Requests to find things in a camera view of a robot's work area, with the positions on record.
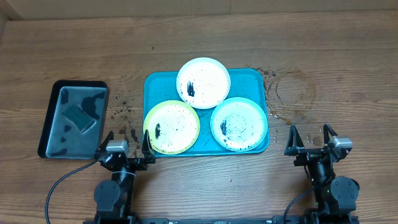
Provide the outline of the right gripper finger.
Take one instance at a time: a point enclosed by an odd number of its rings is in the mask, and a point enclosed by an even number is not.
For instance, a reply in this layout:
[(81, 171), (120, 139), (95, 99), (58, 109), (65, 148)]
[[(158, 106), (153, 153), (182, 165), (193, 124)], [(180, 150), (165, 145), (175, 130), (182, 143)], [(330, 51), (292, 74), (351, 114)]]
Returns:
[(296, 128), (296, 125), (290, 126), (289, 138), (285, 148), (285, 156), (297, 156), (304, 150), (304, 144)]
[(337, 136), (337, 133), (331, 128), (328, 123), (323, 125), (323, 141), (324, 144), (333, 144), (334, 137)]

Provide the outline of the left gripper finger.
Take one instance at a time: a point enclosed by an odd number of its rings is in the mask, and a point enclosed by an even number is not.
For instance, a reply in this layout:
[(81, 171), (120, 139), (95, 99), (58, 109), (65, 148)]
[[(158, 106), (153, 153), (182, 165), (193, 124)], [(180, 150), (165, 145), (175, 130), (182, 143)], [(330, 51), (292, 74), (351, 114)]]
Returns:
[(144, 131), (144, 140), (142, 142), (142, 153), (145, 159), (155, 159), (155, 153), (150, 142), (149, 130)]
[(97, 150), (95, 151), (96, 156), (100, 156), (102, 153), (106, 151), (106, 146), (108, 143), (114, 139), (114, 132), (110, 131), (104, 141), (98, 146)]

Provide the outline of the dark green sponge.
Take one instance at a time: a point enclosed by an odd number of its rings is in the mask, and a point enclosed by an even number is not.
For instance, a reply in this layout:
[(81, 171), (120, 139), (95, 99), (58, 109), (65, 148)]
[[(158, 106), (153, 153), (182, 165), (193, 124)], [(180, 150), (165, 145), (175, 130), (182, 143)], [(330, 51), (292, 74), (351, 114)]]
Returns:
[(63, 112), (63, 115), (66, 119), (70, 120), (81, 133), (84, 133), (96, 123), (96, 121), (78, 105), (69, 106)]

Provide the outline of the yellow-green rimmed plate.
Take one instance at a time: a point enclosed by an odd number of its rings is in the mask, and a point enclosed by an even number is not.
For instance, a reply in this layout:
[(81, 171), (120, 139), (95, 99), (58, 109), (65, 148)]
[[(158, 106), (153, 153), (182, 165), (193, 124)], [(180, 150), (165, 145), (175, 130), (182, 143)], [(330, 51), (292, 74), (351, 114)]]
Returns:
[(200, 120), (188, 104), (167, 100), (147, 113), (143, 130), (149, 132), (150, 143), (156, 152), (176, 155), (194, 145), (200, 133)]

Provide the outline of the white plate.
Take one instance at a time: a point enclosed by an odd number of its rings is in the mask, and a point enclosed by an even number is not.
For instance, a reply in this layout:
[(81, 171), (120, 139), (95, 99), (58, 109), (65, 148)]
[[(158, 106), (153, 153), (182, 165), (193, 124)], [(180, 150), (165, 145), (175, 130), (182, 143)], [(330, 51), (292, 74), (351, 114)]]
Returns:
[(179, 97), (193, 108), (210, 109), (224, 101), (231, 88), (231, 78), (219, 61), (200, 57), (188, 61), (178, 71)]

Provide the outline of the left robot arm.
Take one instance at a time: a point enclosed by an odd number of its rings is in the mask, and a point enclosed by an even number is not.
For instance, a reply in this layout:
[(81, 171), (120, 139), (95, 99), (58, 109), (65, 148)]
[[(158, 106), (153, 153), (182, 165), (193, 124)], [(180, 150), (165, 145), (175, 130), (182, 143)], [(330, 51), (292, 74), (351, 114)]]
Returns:
[(136, 172), (147, 170), (155, 163), (149, 132), (144, 132), (143, 157), (129, 158), (129, 146), (125, 140), (115, 140), (111, 131), (95, 152), (95, 159), (111, 171), (111, 178), (100, 182), (94, 191), (96, 202), (95, 223), (142, 223), (132, 212)]

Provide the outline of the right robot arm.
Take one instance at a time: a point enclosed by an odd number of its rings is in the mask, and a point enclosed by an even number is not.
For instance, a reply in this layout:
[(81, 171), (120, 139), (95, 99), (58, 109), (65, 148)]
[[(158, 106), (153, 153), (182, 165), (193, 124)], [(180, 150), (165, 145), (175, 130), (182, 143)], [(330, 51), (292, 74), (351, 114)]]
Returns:
[[(360, 185), (354, 179), (336, 176), (333, 164), (343, 160), (352, 150), (348, 137), (339, 136), (329, 124), (323, 125), (323, 146), (306, 149), (296, 126), (290, 126), (286, 156), (294, 156), (294, 165), (303, 167), (311, 188), (295, 197), (284, 211), (284, 223), (358, 223), (358, 217), (351, 216), (356, 210)], [(302, 197), (313, 193), (315, 208), (307, 209), (300, 217), (290, 217), (292, 205)]]

